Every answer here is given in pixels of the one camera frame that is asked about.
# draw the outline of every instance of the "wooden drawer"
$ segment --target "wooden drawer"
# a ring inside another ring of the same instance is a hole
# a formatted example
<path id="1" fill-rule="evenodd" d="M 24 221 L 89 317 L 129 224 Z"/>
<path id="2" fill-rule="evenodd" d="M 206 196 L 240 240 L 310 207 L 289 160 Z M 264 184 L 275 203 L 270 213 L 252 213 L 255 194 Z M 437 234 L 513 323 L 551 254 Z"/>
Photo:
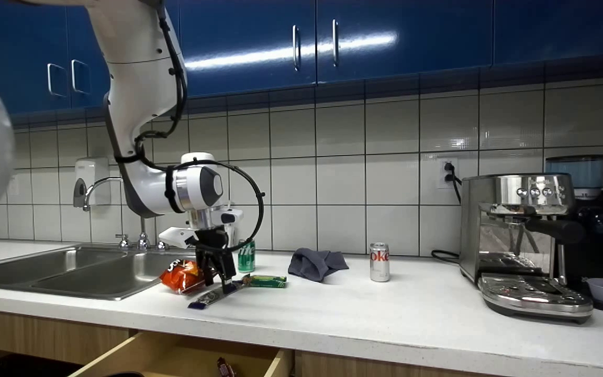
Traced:
<path id="1" fill-rule="evenodd" d="M 76 371 L 73 377 L 105 377 L 115 372 L 216 377 L 217 358 L 230 361 L 238 377 L 290 374 L 290 352 L 285 350 L 137 333 Z"/>

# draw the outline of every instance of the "kitchen counter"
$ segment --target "kitchen counter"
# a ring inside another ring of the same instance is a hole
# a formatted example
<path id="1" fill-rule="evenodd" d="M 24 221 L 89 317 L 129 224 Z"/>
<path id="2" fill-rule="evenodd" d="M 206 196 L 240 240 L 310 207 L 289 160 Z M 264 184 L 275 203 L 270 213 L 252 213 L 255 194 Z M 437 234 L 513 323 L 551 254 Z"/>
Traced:
<path id="1" fill-rule="evenodd" d="M 255 271 L 285 275 L 286 264 L 286 254 L 257 254 Z M 121 301 L 0 288 L 0 311 L 473 372 L 603 374 L 600 309 L 583 324 L 513 317 L 492 311 L 453 264 L 394 260 L 389 283 L 369 279 L 367 258 L 347 264 L 325 284 L 289 277 L 286 288 L 243 288 L 206 309 L 154 284 Z"/>

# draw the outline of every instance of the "white tile wall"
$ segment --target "white tile wall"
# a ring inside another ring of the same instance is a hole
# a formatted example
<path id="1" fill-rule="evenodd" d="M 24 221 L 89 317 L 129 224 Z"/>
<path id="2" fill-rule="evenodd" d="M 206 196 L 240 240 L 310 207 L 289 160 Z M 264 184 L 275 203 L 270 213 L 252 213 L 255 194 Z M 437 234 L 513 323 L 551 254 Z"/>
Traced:
<path id="1" fill-rule="evenodd" d="M 191 116 L 191 150 L 208 150 L 216 159 L 228 156 L 223 113 Z"/>
<path id="2" fill-rule="evenodd" d="M 7 239 L 34 239 L 30 204 L 7 204 Z"/>
<path id="3" fill-rule="evenodd" d="M 34 204 L 34 239 L 54 240 L 58 234 L 58 204 Z"/>
<path id="4" fill-rule="evenodd" d="M 461 248 L 461 207 L 420 207 L 420 255 Z"/>
<path id="5" fill-rule="evenodd" d="M 42 130 L 29 133 L 30 168 L 56 168 L 56 130 Z"/>
<path id="6" fill-rule="evenodd" d="M 364 156 L 318 156 L 318 203 L 364 203 Z"/>
<path id="7" fill-rule="evenodd" d="M 545 144 L 603 144 L 603 86 L 546 90 Z"/>
<path id="8" fill-rule="evenodd" d="M 146 143 L 154 160 L 208 150 L 252 174 L 266 193 L 260 248 L 296 246 L 364 254 L 387 240 L 397 255 L 459 248 L 461 210 L 443 182 L 451 160 L 461 177 L 531 172 L 551 154 L 603 154 L 603 80 L 487 87 L 423 96 L 298 106 L 261 106 L 191 114 L 173 137 Z M 89 213 L 71 204 L 73 160 L 106 156 L 102 121 L 16 131 L 16 169 L 0 200 L 0 239 L 117 242 L 137 236 L 137 216 L 110 204 Z M 255 221 L 247 184 L 217 169 L 228 196 Z M 149 239 L 186 216 L 146 220 Z"/>
<path id="9" fill-rule="evenodd" d="M 29 131 L 14 131 L 14 168 L 30 168 L 29 162 Z"/>
<path id="10" fill-rule="evenodd" d="M 419 255 L 419 207 L 369 204 L 367 240 L 387 240 L 394 255 Z"/>
<path id="11" fill-rule="evenodd" d="M 364 254 L 364 204 L 320 204 L 318 248 Z"/>
<path id="12" fill-rule="evenodd" d="M 230 159 L 267 159 L 267 111 L 238 111 L 228 114 Z"/>
<path id="13" fill-rule="evenodd" d="M 420 149 L 476 149 L 476 92 L 423 98 Z"/>
<path id="14" fill-rule="evenodd" d="M 513 92 L 483 90 L 480 100 L 480 147 L 542 147 L 542 98 L 542 86 L 525 86 Z"/>
<path id="15" fill-rule="evenodd" d="M 367 152 L 419 150 L 419 96 L 367 100 Z"/>
<path id="16" fill-rule="evenodd" d="M 364 105 L 322 105 L 316 108 L 318 154 L 364 152 Z"/>
<path id="17" fill-rule="evenodd" d="M 316 154 L 314 106 L 280 106 L 270 111 L 272 156 Z"/>
<path id="18" fill-rule="evenodd" d="M 316 203 L 316 160 L 274 159 L 272 203 Z"/>
<path id="19" fill-rule="evenodd" d="M 71 125 L 56 130 L 58 166 L 71 166 L 87 152 L 85 125 Z"/>
<path id="20" fill-rule="evenodd" d="M 480 174 L 516 174 L 545 169 L 545 156 L 540 149 L 516 150 L 482 150 Z"/>
<path id="21" fill-rule="evenodd" d="M 369 154 L 367 203 L 419 203 L 419 154 Z"/>

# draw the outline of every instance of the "cable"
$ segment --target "cable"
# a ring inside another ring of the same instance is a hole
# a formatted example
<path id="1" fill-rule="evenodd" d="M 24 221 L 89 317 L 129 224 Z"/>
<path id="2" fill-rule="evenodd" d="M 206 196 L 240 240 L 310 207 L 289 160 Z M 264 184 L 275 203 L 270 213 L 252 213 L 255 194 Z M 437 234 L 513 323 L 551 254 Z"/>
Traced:
<path id="1" fill-rule="evenodd" d="M 206 254 L 233 254 L 240 246 L 245 246 L 249 240 L 255 239 L 260 226 L 261 226 L 261 220 L 264 220 L 264 193 L 260 191 L 260 185 L 255 184 L 255 179 L 251 176 L 247 176 L 238 166 L 230 166 L 230 162 L 221 162 L 221 160 L 214 160 L 214 159 L 193 159 L 193 160 L 186 160 L 186 162 L 179 162 L 179 166 L 173 166 L 173 169 L 186 169 L 191 166 L 219 166 L 219 168 L 226 168 L 226 169 L 233 169 L 236 172 L 238 176 L 243 176 L 252 193 L 255 193 L 255 198 L 257 198 L 257 221 L 255 221 L 255 228 L 251 231 L 251 234 L 240 240 L 238 244 L 233 244 L 233 246 L 226 246 L 226 248 L 217 248 L 217 246 L 212 246 L 212 244 L 203 244 L 203 242 L 193 242 L 193 244 L 200 244 L 203 248 L 206 248 Z"/>
<path id="2" fill-rule="evenodd" d="M 450 182 L 453 188 L 457 203 L 463 203 L 463 194 L 459 188 L 459 184 L 463 184 L 463 179 L 453 174 L 453 166 L 450 160 L 446 160 L 443 172 L 446 172 L 443 179 Z"/>
<path id="3" fill-rule="evenodd" d="M 447 251 L 447 248 L 431 248 L 429 254 L 432 260 L 443 260 L 443 262 L 457 262 L 461 258 L 461 254 L 457 251 Z"/>
<path id="4" fill-rule="evenodd" d="M 171 41 L 171 27 L 164 18 L 164 6 L 163 6 L 163 0 L 158 0 L 158 9 L 157 9 L 157 14 L 158 14 L 158 29 L 163 33 L 163 39 L 167 43 L 167 50 L 170 50 L 170 59 L 171 59 L 171 68 L 170 72 L 175 78 L 175 106 L 173 106 L 173 114 L 171 114 L 171 125 L 170 130 L 164 131 L 154 131 L 154 130 L 146 130 L 143 133 L 137 133 L 133 137 L 133 152 L 140 154 L 143 152 L 143 139 L 145 137 L 167 137 L 170 133 L 173 133 L 173 130 L 178 127 L 178 121 L 181 118 L 181 113 L 183 113 L 183 105 L 186 105 L 186 96 L 189 96 L 189 86 L 186 86 L 186 80 L 183 80 L 183 66 L 179 62 L 179 57 L 178 57 L 178 50 L 173 48 L 173 41 Z"/>

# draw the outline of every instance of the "espresso machine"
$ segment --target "espresso machine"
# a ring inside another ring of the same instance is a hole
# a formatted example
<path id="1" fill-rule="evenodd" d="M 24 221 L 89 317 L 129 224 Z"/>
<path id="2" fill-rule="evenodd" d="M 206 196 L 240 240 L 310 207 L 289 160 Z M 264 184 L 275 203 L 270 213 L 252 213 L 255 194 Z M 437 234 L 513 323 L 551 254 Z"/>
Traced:
<path id="1" fill-rule="evenodd" d="M 502 313 L 586 320 L 592 301 L 565 286 L 565 246 L 583 239 L 562 220 L 568 174 L 493 174 L 463 179 L 461 271 Z"/>

